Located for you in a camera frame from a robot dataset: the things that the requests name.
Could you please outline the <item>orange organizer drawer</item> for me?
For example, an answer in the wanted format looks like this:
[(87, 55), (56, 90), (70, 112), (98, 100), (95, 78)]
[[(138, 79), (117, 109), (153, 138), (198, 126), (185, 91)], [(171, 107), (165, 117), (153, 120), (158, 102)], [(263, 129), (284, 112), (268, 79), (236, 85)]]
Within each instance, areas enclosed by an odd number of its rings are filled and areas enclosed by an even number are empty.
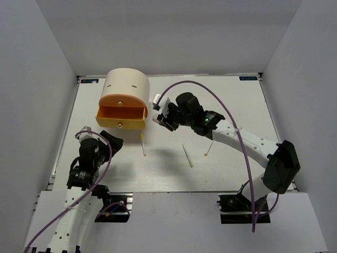
[(109, 106), (109, 107), (116, 107), (116, 106), (124, 106), (124, 107), (131, 107), (131, 108), (144, 108), (146, 107), (145, 103), (132, 95), (126, 94), (109, 94), (102, 96), (99, 100), (99, 106)]

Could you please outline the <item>pink white mini stapler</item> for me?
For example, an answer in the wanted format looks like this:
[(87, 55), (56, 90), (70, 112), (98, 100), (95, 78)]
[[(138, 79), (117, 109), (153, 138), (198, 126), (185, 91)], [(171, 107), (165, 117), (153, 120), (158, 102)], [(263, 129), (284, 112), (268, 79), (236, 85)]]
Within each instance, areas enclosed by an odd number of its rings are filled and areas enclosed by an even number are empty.
[(160, 121), (158, 120), (158, 114), (153, 115), (152, 120), (153, 120), (153, 122), (159, 124)]

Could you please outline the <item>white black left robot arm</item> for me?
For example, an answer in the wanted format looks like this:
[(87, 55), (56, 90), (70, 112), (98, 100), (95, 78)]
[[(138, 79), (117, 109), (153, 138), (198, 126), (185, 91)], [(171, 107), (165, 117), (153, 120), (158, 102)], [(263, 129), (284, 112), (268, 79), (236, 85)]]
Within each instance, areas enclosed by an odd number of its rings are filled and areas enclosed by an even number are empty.
[(96, 216), (111, 205), (108, 186), (100, 183), (105, 173), (98, 170), (110, 165), (123, 139), (106, 131), (94, 133), (88, 127), (75, 137), (80, 143), (79, 155), (71, 164), (63, 214), (57, 219), (46, 252), (84, 252)]

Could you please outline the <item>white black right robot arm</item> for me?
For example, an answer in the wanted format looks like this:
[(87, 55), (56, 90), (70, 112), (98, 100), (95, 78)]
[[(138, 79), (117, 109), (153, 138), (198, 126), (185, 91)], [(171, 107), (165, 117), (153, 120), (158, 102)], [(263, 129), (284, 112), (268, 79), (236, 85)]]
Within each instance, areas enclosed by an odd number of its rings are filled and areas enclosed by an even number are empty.
[(190, 92), (180, 94), (175, 103), (167, 96), (157, 94), (153, 109), (160, 112), (156, 118), (158, 124), (168, 130), (190, 127), (197, 135), (246, 153), (264, 168), (264, 172), (239, 193), (237, 202), (244, 210), (252, 209), (257, 199), (271, 192), (285, 194), (300, 170), (293, 143), (287, 140), (276, 143), (235, 128), (223, 115), (204, 110), (197, 97)]

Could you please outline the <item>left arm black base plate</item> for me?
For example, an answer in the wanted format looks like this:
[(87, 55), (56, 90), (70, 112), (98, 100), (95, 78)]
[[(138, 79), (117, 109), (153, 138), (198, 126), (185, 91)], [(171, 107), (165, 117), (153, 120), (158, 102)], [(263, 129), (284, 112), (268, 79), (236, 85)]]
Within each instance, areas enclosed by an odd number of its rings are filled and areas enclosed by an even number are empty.
[(109, 193), (95, 222), (126, 223), (130, 218), (132, 204), (133, 193)]

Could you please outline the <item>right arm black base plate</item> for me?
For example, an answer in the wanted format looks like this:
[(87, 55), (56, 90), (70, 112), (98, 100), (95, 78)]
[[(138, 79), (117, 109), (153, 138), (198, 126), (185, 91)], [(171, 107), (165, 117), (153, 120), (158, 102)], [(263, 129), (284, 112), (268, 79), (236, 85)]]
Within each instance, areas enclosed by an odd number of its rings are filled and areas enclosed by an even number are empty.
[[(255, 202), (255, 214), (257, 214), (263, 198), (259, 198)], [(252, 223), (252, 208), (251, 203), (244, 199), (238, 198), (237, 194), (220, 194), (218, 195), (217, 204), (220, 208), (221, 224), (223, 225), (238, 225)], [(267, 201), (261, 209), (256, 223), (271, 223), (270, 215), (266, 214), (269, 210)]]

